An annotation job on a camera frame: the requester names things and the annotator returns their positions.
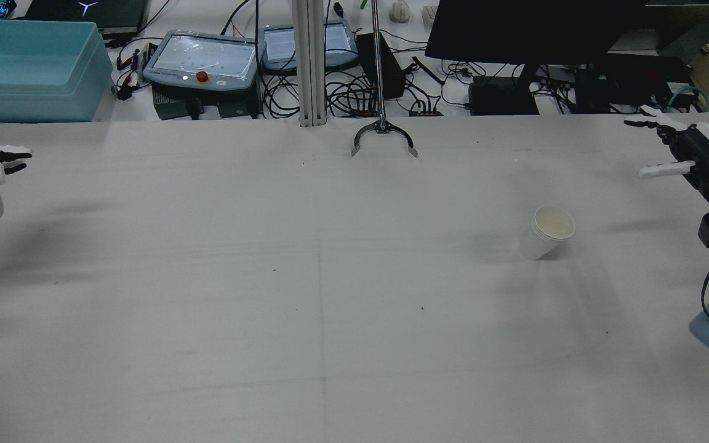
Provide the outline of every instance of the monitor stand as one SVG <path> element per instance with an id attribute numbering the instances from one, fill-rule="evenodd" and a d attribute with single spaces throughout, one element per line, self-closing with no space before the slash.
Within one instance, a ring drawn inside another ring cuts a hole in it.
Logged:
<path id="1" fill-rule="evenodd" d="M 470 84 L 471 115 L 538 115 L 529 85 L 540 65 L 524 65 L 515 78 L 481 78 Z"/>

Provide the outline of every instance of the keyboard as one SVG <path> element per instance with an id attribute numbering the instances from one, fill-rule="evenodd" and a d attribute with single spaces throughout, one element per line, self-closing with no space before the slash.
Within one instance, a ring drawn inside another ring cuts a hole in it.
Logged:
<path id="1" fill-rule="evenodd" d="M 434 25 L 434 18 L 436 18 L 436 6 L 423 6 L 421 15 L 423 16 L 425 30 L 430 32 L 431 26 Z"/>

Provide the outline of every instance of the teal plastic bin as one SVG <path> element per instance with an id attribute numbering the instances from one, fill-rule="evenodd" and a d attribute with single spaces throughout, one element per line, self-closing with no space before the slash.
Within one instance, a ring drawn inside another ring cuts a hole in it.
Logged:
<path id="1" fill-rule="evenodd" d="M 91 121 L 112 70 L 94 23 L 0 20 L 0 122 Z"/>

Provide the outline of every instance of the laptop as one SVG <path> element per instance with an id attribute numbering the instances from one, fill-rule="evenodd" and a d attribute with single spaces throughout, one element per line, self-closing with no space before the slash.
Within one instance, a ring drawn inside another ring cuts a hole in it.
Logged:
<path id="1" fill-rule="evenodd" d="M 94 22 L 104 40 L 137 36 L 150 11 L 150 0 L 32 0 L 25 20 Z"/>

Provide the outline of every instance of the desk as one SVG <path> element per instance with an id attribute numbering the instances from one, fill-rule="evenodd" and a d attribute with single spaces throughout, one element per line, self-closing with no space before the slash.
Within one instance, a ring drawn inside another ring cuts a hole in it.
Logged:
<path id="1" fill-rule="evenodd" d="M 709 121 L 709 113 L 698 116 Z M 0 126 L 0 441 L 709 441 L 709 205 L 616 115 Z M 541 204 L 577 233 L 540 261 Z"/>

